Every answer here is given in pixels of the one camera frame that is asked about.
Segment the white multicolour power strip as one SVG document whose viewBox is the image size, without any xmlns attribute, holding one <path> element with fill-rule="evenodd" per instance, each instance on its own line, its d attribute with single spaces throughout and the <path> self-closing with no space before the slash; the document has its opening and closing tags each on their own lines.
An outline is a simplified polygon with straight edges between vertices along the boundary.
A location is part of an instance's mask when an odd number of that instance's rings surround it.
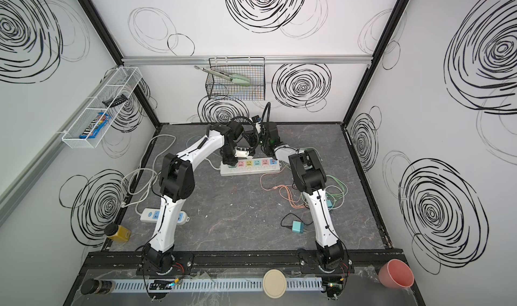
<svg viewBox="0 0 517 306">
<path fill-rule="evenodd" d="M 280 162 L 272 158 L 242 159 L 235 166 L 221 164 L 221 176 L 257 175 L 281 170 Z"/>
</svg>

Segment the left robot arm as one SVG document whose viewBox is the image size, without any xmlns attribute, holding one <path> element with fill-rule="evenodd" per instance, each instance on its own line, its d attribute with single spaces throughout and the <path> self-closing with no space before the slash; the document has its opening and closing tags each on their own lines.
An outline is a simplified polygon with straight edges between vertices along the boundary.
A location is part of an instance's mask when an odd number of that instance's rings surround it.
<svg viewBox="0 0 517 306">
<path fill-rule="evenodd" d="M 143 264 L 158 274 L 168 274 L 175 265 L 172 255 L 175 231 L 183 205 L 195 189 L 194 171 L 215 151 L 219 151 L 224 164 L 237 165 L 239 149 L 236 143 L 244 136 L 244 124 L 251 126 L 254 135 L 246 150 L 252 152 L 259 141 L 257 124 L 238 116 L 225 124 L 208 125 L 205 135 L 193 145 L 164 157 L 160 174 L 160 214 L 151 239 L 142 247 Z"/>
</svg>

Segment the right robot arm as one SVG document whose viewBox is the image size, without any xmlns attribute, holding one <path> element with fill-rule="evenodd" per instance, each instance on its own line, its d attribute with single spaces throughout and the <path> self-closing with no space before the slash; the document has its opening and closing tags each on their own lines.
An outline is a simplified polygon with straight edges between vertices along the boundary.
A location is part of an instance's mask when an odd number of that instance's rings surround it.
<svg viewBox="0 0 517 306">
<path fill-rule="evenodd" d="M 326 193 L 327 174 L 318 154 L 313 148 L 294 148 L 283 143 L 273 122 L 261 123 L 259 143 L 267 156 L 289 165 L 294 185 L 310 210 L 319 266 L 324 272 L 334 271 L 347 262 L 348 255 L 331 220 Z"/>
</svg>

